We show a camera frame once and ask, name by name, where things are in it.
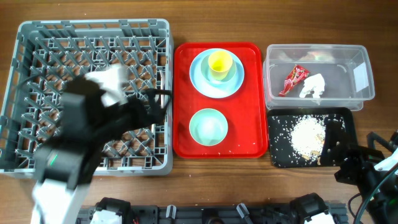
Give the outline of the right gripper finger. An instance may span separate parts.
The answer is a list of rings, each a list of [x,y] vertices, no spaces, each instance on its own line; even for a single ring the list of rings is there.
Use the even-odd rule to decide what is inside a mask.
[[[374,132],[370,132],[367,136],[367,145],[368,148],[370,149],[375,149],[375,143],[377,142],[379,143],[381,146],[383,146],[384,148],[386,148],[388,151],[392,152],[392,145],[390,145],[390,143],[385,140],[384,138],[380,137],[378,134],[374,133]]]
[[[341,122],[329,121],[325,130],[325,142],[320,156],[321,166],[339,166],[346,158],[351,136]]]

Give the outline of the green bowl with rice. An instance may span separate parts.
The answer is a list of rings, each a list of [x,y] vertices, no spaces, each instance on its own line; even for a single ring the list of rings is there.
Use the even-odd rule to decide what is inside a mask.
[[[223,113],[213,108],[204,108],[191,117],[188,129],[195,142],[210,147],[225,139],[229,126]]]

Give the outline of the white tissue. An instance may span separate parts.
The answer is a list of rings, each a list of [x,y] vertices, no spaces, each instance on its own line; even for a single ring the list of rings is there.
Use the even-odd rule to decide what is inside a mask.
[[[312,75],[304,80],[303,88],[299,94],[300,98],[305,98],[312,94],[313,102],[320,105],[320,97],[325,91],[325,80],[321,73]]]

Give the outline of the light blue plate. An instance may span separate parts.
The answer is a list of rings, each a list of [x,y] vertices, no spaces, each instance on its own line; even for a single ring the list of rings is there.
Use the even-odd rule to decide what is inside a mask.
[[[236,63],[236,74],[234,78],[224,84],[214,85],[212,83],[208,83],[202,73],[201,73],[201,63],[204,57],[210,55],[211,53],[217,50],[225,50],[225,49],[208,49],[199,53],[190,65],[189,76],[192,85],[195,87],[197,91],[199,91],[202,95],[205,95],[210,98],[226,98],[233,94],[235,94],[241,87],[244,81],[244,67],[240,59],[232,52],[229,52],[233,58],[233,61]]]

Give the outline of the red snack wrapper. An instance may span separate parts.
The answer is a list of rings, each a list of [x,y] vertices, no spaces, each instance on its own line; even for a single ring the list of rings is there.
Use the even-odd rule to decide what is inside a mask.
[[[299,84],[301,81],[304,81],[308,77],[309,73],[310,72],[301,65],[295,65],[284,80],[284,88],[279,92],[279,96],[285,97],[290,90],[294,89],[295,85]]]

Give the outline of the yellow plastic cup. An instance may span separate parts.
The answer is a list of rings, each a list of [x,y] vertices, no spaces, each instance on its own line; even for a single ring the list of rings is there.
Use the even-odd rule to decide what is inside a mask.
[[[225,50],[217,50],[208,57],[211,76],[215,80],[224,79],[234,64],[231,54]]]

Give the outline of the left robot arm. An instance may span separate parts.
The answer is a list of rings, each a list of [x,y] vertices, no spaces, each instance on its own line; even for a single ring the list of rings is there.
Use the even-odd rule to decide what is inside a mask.
[[[101,162],[103,146],[127,131],[146,128],[164,120],[166,106],[156,95],[170,90],[146,89],[149,107],[138,98],[105,106],[106,91],[91,80],[76,78],[62,94],[60,134],[47,139],[34,154],[36,184],[32,223],[74,223]]]

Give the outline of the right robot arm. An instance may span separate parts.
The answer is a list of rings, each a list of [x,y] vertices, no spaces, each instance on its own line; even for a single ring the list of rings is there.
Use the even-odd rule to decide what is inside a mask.
[[[348,202],[354,223],[361,222],[364,212],[374,223],[397,223],[397,132],[388,141],[370,132],[367,144],[364,147],[354,143],[341,122],[330,121],[320,164],[339,166],[335,180],[357,186],[357,196],[362,198],[357,212]]]

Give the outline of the grey dishwasher rack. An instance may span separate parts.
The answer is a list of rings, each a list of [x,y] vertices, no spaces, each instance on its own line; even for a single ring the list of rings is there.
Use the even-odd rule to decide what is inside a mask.
[[[22,23],[1,93],[1,174],[33,176],[34,152],[60,131],[69,81],[120,63],[128,74],[124,95],[146,101],[146,89],[172,89],[173,52],[165,19]]]

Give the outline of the pile of white rice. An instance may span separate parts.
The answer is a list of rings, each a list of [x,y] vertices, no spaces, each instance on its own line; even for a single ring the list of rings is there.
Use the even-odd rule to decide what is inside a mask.
[[[325,143],[325,128],[324,122],[316,117],[299,118],[290,132],[293,151],[306,161],[316,161]]]

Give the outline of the black plastic tray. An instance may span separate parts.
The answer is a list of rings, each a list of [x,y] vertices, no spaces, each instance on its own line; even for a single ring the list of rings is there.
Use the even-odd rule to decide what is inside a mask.
[[[348,108],[299,108],[270,110],[267,115],[269,125],[269,150],[272,164],[278,168],[320,167],[320,156],[316,161],[306,161],[293,151],[290,132],[297,120],[305,115],[323,121],[325,127],[329,121],[341,122],[351,140],[357,143],[353,115]]]

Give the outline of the red plastic tray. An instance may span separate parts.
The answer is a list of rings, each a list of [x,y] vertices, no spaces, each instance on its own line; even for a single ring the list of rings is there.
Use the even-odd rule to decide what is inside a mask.
[[[234,53],[243,64],[244,80],[236,93],[223,99],[202,95],[190,81],[189,68],[208,49]],[[215,146],[202,146],[188,130],[192,116],[213,108],[226,117],[228,133]],[[174,55],[173,149],[185,159],[238,159],[261,157],[268,148],[266,106],[260,49],[250,42],[185,43]]]

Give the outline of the clear plastic bin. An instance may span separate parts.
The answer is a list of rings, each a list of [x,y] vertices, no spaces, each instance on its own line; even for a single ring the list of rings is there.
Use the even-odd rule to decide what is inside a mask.
[[[324,92],[315,98],[310,92],[299,97],[305,82],[295,85],[286,96],[279,96],[284,80],[296,65],[307,69],[308,76],[320,74]],[[271,44],[263,63],[266,108],[346,107],[363,108],[376,93],[368,52],[362,45]]]

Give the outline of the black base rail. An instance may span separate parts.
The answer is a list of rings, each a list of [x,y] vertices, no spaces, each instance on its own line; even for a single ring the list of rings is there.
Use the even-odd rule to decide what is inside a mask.
[[[266,203],[250,207],[176,207],[132,205],[115,198],[103,198],[95,206],[82,208],[76,223],[348,223],[346,205],[324,202],[317,194],[290,203]]]

